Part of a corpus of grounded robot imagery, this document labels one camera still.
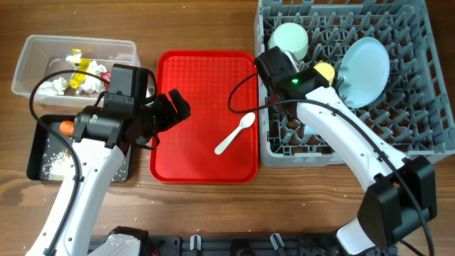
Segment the cable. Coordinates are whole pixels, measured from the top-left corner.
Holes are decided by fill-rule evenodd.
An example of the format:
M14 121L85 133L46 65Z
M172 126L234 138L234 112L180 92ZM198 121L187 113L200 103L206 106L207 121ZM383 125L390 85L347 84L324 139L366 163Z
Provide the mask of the cable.
M159 138L156 134L151 136L152 138L155 138L156 146L149 146L147 144L140 144L140 143L134 143L134 146L139 147L140 149L147 149L147 150L155 150L157 146L159 145Z
M415 253L416 255L419 255L419 256L425 256L423 253L419 252L418 249L416 249L414 246L410 245L408 242L404 241L404 240L400 240L399 241L400 243L402 243L404 246L408 247L411 251L413 251L413 253Z
M149 69L147 69L147 73L150 75L151 79L154 81L154 92L155 92L155 94L150 96L150 97L148 97L148 98L146 98L144 104L149 104L150 102L153 102L156 99L156 78L155 78L155 74Z
M61 74L66 74L66 73L79 73L79 74L84 74L84 75L89 75L91 77L97 78L101 80L102 82L105 82L109 84L109 81L100 78L96 75L93 75L92 73L87 73L79 70L61 70L55 73L52 73L50 75L45 76L41 81L38 82L38 84L35 85L34 89L31 91L30 94L30 100L28 101L28 108L30 109L30 113L32 117L37 121L37 123L48 133L52 134L55 138L57 138L63 146L70 152L71 157L73 158L74 165L75 165L75 176L74 176L74 186L73 186L73 191L71 191L71 196L70 200L68 201L68 205L66 206L65 212L63 214L62 220L60 224L57 227L57 230L55 231L55 235L52 238L48 249L44 252L46 256L53 255L53 251L55 249L55 246L57 245L58 238L60 237L63 228L65 227L65 224L68 220L68 217L70 215L71 209L73 208L76 195L77 195L77 190L79 189L79 181L80 181L80 175L81 175L81 170L80 170L80 162L79 158L77 157L76 153L74 152L74 149L65 141L65 139L59 135L56 131L54 131L52 128L50 128L43 120L41 120L35 113L35 110L33 109L33 99L35 98L36 91L38 91L38 88L47 80L50 78L56 76L56 75L61 75ZM96 105L100 102L101 100L101 94L98 97Z
M105 96L107 91L102 91L100 95L98 95L97 101L94 103L93 107L98 107L98 104L100 103L101 99Z
M283 100L281 102L276 102L276 103L272 103L272 104L268 104L268 105L263 105L263 106L260 106L260 107L255 107L255 108L252 108L252 109L249 109L249 110L240 110L240 111L239 110L234 110L231 107L230 103L231 103L232 96L234 95L234 92L241 85L243 85L246 81L248 81L249 79L251 79L252 77L254 77L256 75L257 75L257 73L251 74L250 76L248 76L247 78L242 80L237 86L234 87L234 89L232 90L232 92L229 95L229 100L227 100L227 107L229 107L229 110L231 112L235 113L235 114L244 114L244 113L248 113L248 112L254 112L254 111L263 110L263 109L268 108L268 107L275 107L275 106L282 105L282 104L309 103L309 104L313 104L313 105L318 105L319 107L326 108L326 109L332 111L333 114L338 114L341 118L343 118L345 121L347 121L347 123L349 123L360 135L362 135L362 137L374 149L374 152L378 153L379 157L387 164L387 166L390 168L390 170L392 170L393 174L397 177L397 179L399 181L398 183L406 191L407 195L409 196L409 199L412 202L412 205L414 206L414 209L417 212L417 215L419 216L420 222L421 222L422 227L424 229L425 238L427 239L429 255L433 256L434 255L434 245L433 245L433 240L432 240L432 234L429 231L427 222L426 222L426 220L425 220L425 218L423 216L423 213L422 213L422 209L420 209L419 203L417 202L417 199L415 198L413 192L411 191L409 186L406 184L406 182L403 179L403 177L401 177L401 175L398 173L398 170L395 168L395 166L393 166L392 162L390 162L390 160L388 159L387 155L383 151L381 151L380 148L375 144L375 142L349 117L344 115L342 112L340 112L335 107L331 107L329 105L326 105L326 104L324 104L322 102L318 102L318 101L315 101L315 100Z

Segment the crumpled paper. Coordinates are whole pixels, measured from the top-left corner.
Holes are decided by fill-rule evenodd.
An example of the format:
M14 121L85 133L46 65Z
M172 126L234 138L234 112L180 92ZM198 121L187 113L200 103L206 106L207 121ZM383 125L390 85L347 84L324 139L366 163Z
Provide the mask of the crumpled paper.
M71 62L73 64L73 67L79 66L80 58L82 57L82 53L78 49L73 49L72 51L73 54L69 54L66 56L66 61Z
M44 82L36 91L39 95L56 96L63 95L66 88L68 88L68 82L64 78L55 79L52 82Z
M93 75L96 76L100 76L100 73L107 72L107 69L103 65L98 65L96 60L92 60L92 62L88 65L87 72L92 73ZM76 93L77 94L80 94L81 92L100 93L104 90L105 86L103 85L101 80L86 75L85 81L79 85L79 87L76 89Z

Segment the dish rack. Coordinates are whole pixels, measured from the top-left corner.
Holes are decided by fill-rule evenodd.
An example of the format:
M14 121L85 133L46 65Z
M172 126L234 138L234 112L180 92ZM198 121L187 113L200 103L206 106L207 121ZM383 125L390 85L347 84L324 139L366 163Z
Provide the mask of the dish rack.
M286 22L300 24L309 35L300 69L323 61L338 71L351 45L364 37L376 38L389 53L390 76L376 101L352 111L410 158L424 155L434 163L455 153L454 118L424 0L321 2L259 0L255 55L267 49L273 31ZM259 79L259 105L267 100ZM304 134L302 123L288 122L272 109L259 111L259 135L261 160L268 166L343 163L319 135Z

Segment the light blue plate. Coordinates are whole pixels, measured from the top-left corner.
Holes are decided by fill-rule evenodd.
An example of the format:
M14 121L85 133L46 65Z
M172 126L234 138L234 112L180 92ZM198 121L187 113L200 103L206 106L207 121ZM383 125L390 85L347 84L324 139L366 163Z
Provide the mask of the light blue plate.
M374 38L362 38L344 55L338 79L344 79L338 89L346 96L348 107L364 107L375 101L387 83L390 73L389 54Z

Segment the clear plastic container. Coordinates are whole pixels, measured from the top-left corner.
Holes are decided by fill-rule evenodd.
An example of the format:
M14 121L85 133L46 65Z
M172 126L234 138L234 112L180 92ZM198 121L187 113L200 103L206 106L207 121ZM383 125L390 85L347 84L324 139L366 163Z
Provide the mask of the clear plastic container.
M74 67L65 60L72 49L82 52L82 58L96 60L108 71L115 63L140 67L136 44L131 41L80 38L72 36L32 35L26 40L14 73L11 90L24 97L30 97L32 89L44 76L59 70ZM71 74L61 75L69 81ZM84 107L95 103L97 93L81 95L47 96L36 95L35 102L46 105Z

